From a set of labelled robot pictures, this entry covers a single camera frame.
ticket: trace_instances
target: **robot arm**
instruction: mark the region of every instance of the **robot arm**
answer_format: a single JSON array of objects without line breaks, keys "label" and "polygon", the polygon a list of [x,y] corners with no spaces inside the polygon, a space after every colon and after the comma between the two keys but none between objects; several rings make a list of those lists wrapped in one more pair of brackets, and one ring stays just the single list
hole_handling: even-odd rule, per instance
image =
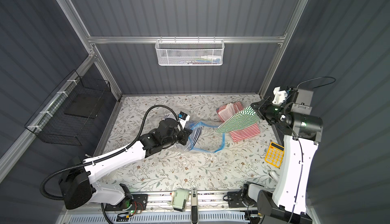
[{"label": "robot arm", "polygon": [[257,202],[259,213],[285,220],[285,212],[291,212],[301,218],[307,218],[306,185],[310,165],[318,143],[321,141],[322,119],[311,116],[311,98],[313,90],[288,88],[274,90],[274,99],[270,97],[251,104],[258,116],[269,125],[275,124],[284,134],[284,159],[281,165],[280,179],[272,193],[250,184],[248,196]]},{"label": "robot arm", "polygon": [[83,161],[78,157],[72,159],[70,166],[78,164],[87,164],[87,166],[65,171],[62,174],[59,185],[65,207],[71,210],[89,202],[111,205],[120,203],[129,194],[127,188],[124,185],[105,184],[98,180],[117,168],[149,157],[176,143],[185,145],[192,133],[192,130],[184,128],[189,118],[187,114],[180,112],[178,122],[172,118],[160,121],[158,128],[140,136],[130,148],[127,145]]}]

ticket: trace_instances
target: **red wire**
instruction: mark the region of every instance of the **red wire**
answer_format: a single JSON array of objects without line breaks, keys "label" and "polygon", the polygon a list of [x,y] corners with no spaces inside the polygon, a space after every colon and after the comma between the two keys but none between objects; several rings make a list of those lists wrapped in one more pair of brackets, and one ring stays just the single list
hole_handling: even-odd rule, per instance
[{"label": "red wire", "polygon": [[142,210],[144,210],[144,207],[142,206],[142,204],[141,204],[141,203],[137,203],[137,202],[136,202],[136,206],[137,206],[137,204],[140,204],[140,206],[141,206]]},{"label": "red wire", "polygon": [[134,201],[134,203],[135,203],[135,211],[134,211],[134,214],[137,214],[137,202]]}]

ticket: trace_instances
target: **white cable tie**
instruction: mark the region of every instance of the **white cable tie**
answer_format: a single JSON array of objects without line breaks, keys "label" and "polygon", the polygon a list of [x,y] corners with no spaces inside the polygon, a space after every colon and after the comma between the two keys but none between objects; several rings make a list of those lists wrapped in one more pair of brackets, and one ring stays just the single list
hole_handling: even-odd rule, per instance
[{"label": "white cable tie", "polygon": [[36,126],[27,126],[28,128],[35,128],[35,129],[37,129],[38,131],[42,131],[42,129],[41,129],[41,126],[39,126],[39,125],[36,125]]},{"label": "white cable tie", "polygon": [[47,114],[49,114],[49,116],[52,118],[53,117],[53,115],[50,113],[50,111],[41,111],[41,112],[39,112],[39,113],[47,113]]},{"label": "white cable tie", "polygon": [[36,128],[36,129],[41,129],[41,126],[36,125],[36,126],[27,126],[28,128]]},{"label": "white cable tie", "polygon": [[77,80],[75,80],[75,79],[69,79],[69,80],[67,80],[67,81],[75,82],[75,84],[77,85]]},{"label": "white cable tie", "polygon": [[66,91],[58,91],[57,94],[64,94],[66,97],[68,97],[68,95],[66,94]]}]

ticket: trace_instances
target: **floral tablecloth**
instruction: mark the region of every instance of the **floral tablecloth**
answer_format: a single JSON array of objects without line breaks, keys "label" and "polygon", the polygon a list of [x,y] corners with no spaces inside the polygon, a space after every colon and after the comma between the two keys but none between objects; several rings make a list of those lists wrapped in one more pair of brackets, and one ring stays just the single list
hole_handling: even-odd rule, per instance
[{"label": "floral tablecloth", "polygon": [[[181,110],[192,119],[206,123],[221,124],[216,109],[220,106],[241,101],[244,107],[259,101],[258,95],[203,95],[203,96],[130,96],[124,99],[122,108],[105,147],[105,152],[130,143],[138,133],[146,110],[156,104],[167,105],[176,113]],[[149,113],[143,130],[147,133],[157,127],[161,113],[168,110],[156,109]],[[275,188],[276,183],[268,176],[270,170],[279,174],[280,169],[264,161],[271,141],[276,142],[272,128],[265,121],[259,122],[261,134],[251,139],[234,143],[226,134],[226,146],[217,153],[191,151],[178,153],[162,150],[143,160],[126,165],[117,170],[107,183],[125,183],[130,191],[171,191],[176,188],[198,190],[239,189],[246,181],[259,183],[267,188]],[[199,147],[210,149],[221,144],[221,134],[212,129],[204,129],[198,140]]]}]

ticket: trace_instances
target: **corrugated wall panel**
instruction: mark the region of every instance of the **corrugated wall panel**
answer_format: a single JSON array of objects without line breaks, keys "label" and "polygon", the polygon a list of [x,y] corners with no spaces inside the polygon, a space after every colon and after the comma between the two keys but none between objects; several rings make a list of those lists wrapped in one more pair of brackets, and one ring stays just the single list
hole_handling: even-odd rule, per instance
[{"label": "corrugated wall panel", "polygon": [[268,91],[337,78],[312,100],[324,134],[308,193],[321,223],[388,222],[389,14],[390,0],[309,0]]},{"label": "corrugated wall panel", "polygon": [[[87,57],[55,0],[0,0],[0,156],[52,90]],[[93,65],[86,77],[102,79]],[[64,205],[39,192],[40,182],[75,156],[92,155],[115,104],[111,95],[91,128],[90,144],[33,141],[0,184],[1,223],[54,223]],[[56,180],[48,190],[59,195]]]},{"label": "corrugated wall panel", "polygon": [[87,57],[55,0],[0,0],[0,155]]},{"label": "corrugated wall panel", "polygon": [[72,0],[92,36],[279,36],[297,0]]},{"label": "corrugated wall panel", "polygon": [[153,44],[98,44],[124,94],[258,92],[277,44],[226,44],[221,66],[160,66]]}]

